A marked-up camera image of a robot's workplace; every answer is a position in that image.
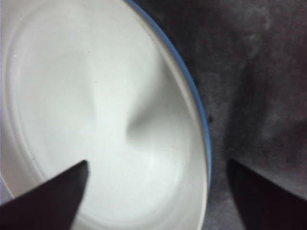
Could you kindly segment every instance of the dark background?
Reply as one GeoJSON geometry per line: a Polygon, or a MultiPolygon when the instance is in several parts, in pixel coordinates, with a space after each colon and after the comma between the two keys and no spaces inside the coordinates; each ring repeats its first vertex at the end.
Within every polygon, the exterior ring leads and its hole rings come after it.
{"type": "Polygon", "coordinates": [[[307,1],[135,2],[177,48],[206,109],[213,176],[203,229],[244,229],[229,158],[306,199],[307,1]]]}

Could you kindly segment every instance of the blue rim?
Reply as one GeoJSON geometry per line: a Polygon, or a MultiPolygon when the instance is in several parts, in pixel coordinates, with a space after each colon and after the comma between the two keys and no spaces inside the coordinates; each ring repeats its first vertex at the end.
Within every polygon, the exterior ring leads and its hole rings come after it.
{"type": "Polygon", "coordinates": [[[208,164],[208,189],[210,188],[211,184],[211,170],[212,170],[212,156],[211,156],[211,144],[210,144],[210,136],[209,136],[209,129],[208,124],[206,120],[205,110],[201,103],[201,98],[198,94],[198,91],[196,89],[196,86],[194,84],[194,81],[190,75],[190,72],[186,65],[184,64],[180,54],[175,49],[172,42],[168,39],[168,37],[165,35],[165,33],[162,31],[162,29],[158,26],[157,23],[140,7],[138,6],[133,0],[126,0],[126,2],[135,9],[140,16],[142,16],[145,21],[154,29],[154,31],[159,35],[160,39],[164,42],[170,53],[172,54],[173,58],[177,62],[180,70],[182,71],[187,84],[190,88],[190,91],[193,95],[200,119],[201,119],[201,125],[203,130],[203,136],[205,141],[205,148],[206,148],[206,154],[207,154],[207,164],[208,164]]]}

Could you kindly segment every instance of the gray cloth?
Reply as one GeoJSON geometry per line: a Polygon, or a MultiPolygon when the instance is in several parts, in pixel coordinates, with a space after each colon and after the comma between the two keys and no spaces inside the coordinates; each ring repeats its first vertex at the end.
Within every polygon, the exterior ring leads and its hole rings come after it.
{"type": "Polygon", "coordinates": [[[203,229],[244,229],[229,158],[306,199],[307,2],[135,2],[183,57],[206,109],[213,176],[203,229]]]}

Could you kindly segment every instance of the white ceramic surface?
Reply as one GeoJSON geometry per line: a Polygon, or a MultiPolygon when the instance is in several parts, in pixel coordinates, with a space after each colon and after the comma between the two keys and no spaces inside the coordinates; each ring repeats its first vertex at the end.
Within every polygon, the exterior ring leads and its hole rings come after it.
{"type": "Polygon", "coordinates": [[[121,0],[1,1],[1,173],[16,197],[80,160],[74,229],[196,230],[201,124],[182,72],[121,0]]]}

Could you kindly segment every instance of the black pointed object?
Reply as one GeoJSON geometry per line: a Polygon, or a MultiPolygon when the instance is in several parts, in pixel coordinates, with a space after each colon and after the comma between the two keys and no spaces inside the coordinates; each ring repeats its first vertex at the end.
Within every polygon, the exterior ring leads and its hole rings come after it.
{"type": "Polygon", "coordinates": [[[82,161],[0,207],[0,230],[68,230],[88,177],[82,161]]]}
{"type": "Polygon", "coordinates": [[[230,160],[229,184],[246,230],[307,230],[307,202],[230,160]]]}

